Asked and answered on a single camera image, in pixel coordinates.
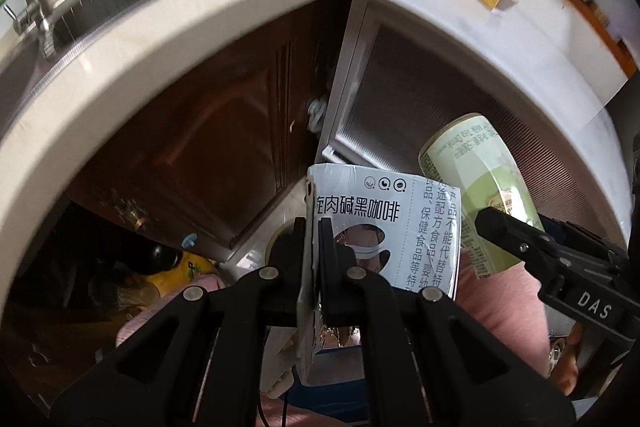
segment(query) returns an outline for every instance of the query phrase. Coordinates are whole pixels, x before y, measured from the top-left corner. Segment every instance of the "faucet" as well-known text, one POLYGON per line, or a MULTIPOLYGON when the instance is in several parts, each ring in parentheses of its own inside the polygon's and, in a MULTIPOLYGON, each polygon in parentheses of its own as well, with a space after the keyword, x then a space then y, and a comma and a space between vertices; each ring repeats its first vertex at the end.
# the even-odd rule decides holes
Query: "faucet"
POLYGON ((31 23, 35 23, 38 37, 42 43, 42 52, 46 58, 51 58, 55 50, 53 38, 53 24, 51 23, 51 6, 49 0, 25 0, 27 7, 18 15, 4 3, 4 11, 14 20, 14 30, 22 35, 31 23))

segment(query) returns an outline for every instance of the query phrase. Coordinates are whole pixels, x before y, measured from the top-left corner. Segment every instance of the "kitchen sink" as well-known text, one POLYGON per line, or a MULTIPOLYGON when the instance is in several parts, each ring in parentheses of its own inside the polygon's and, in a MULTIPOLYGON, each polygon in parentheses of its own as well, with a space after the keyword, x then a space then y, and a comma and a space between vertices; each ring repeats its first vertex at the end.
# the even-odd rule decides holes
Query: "kitchen sink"
POLYGON ((54 53, 41 53, 35 26, 0 62, 0 139, 16 116, 81 51, 149 0, 59 0, 52 7, 54 53))

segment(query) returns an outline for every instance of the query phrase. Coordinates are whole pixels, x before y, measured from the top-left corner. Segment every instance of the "pink pants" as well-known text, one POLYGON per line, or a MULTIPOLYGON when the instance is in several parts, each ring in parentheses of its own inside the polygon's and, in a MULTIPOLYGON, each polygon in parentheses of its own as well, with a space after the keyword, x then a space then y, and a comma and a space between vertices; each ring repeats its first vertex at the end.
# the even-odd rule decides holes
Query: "pink pants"
MULTIPOLYGON (((224 283, 216 275, 203 276, 194 283, 208 291, 224 287, 224 283)), ((503 344, 546 377, 549 365, 549 340, 545 311, 537 297, 539 288, 540 283, 525 271, 522 263, 488 279, 476 279, 468 256, 466 253, 461 256, 456 302, 503 344)), ((118 332, 116 345, 119 346, 180 291, 176 290, 164 299, 159 299, 146 311, 129 321, 118 332)), ((271 426, 280 425, 281 400, 262 396, 262 409, 271 426)), ((289 407, 287 410, 287 426, 337 427, 344 425, 338 420, 297 407, 289 407)), ((256 426, 262 427, 259 416, 256 417, 256 426)))

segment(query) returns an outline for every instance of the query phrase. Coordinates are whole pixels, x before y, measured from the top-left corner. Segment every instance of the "circular icon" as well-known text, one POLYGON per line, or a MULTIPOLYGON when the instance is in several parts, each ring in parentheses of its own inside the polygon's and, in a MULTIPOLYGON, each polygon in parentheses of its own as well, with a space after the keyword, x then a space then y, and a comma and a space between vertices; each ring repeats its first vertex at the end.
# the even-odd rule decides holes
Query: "circular icon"
POLYGON ((404 192, 406 189, 406 182, 402 178, 398 178, 394 181, 394 188, 398 192, 404 192))

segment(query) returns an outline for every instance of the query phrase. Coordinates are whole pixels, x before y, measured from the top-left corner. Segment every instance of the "brown cabinet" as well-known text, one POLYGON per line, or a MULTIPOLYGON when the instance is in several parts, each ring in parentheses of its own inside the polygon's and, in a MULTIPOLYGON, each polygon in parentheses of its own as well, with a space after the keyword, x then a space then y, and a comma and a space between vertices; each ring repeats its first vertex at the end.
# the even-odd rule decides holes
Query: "brown cabinet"
POLYGON ((156 241, 226 259, 313 162, 309 103, 328 95, 350 0, 319 0, 253 31, 149 102, 68 195, 156 241))

